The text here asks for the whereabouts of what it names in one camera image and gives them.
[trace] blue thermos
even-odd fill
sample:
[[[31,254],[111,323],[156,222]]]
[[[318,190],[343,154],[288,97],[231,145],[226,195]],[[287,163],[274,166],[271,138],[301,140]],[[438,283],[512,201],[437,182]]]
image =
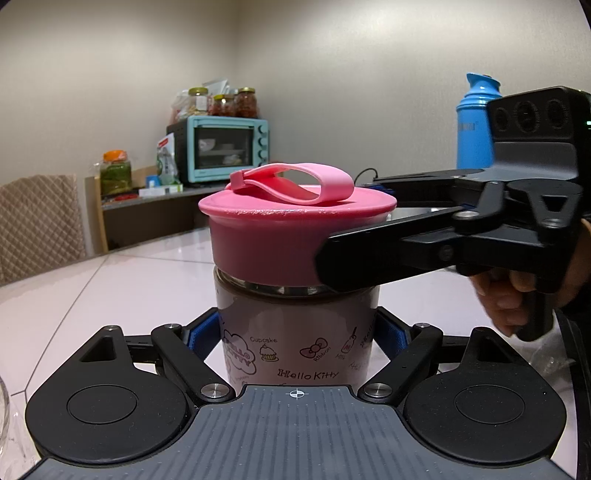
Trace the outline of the blue thermos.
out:
[[[456,107],[457,167],[486,168],[492,165],[491,129],[486,104],[501,96],[501,84],[488,75],[468,73],[470,90]]]

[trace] cupcake illustration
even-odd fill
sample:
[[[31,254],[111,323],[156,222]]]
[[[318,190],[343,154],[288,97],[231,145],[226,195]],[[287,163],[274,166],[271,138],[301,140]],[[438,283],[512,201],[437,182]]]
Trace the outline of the cupcake illustration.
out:
[[[261,354],[261,360],[265,362],[277,362],[279,360],[275,351],[271,347],[268,347],[266,343],[263,343],[259,353]]]

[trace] toaster oven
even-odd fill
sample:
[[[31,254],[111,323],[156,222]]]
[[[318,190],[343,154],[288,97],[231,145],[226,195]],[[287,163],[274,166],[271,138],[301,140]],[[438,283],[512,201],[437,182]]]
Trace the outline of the toaster oven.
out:
[[[230,173],[269,162],[266,120],[190,116],[167,128],[174,134],[175,161],[183,184],[222,181]]]

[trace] gray gripper platform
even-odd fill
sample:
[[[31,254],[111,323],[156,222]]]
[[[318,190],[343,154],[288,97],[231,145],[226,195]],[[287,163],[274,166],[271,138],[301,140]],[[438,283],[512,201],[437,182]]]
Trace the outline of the gray gripper platform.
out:
[[[27,480],[567,480],[548,459],[504,469],[442,458],[388,406],[346,387],[247,387],[201,408],[175,443],[125,465],[42,461]]]

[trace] orange jar lid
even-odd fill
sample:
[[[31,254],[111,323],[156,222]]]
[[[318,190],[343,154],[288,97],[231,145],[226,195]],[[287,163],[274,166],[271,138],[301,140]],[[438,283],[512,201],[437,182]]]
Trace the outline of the orange jar lid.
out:
[[[127,160],[127,152],[125,150],[110,150],[103,154],[104,161],[118,161]]]

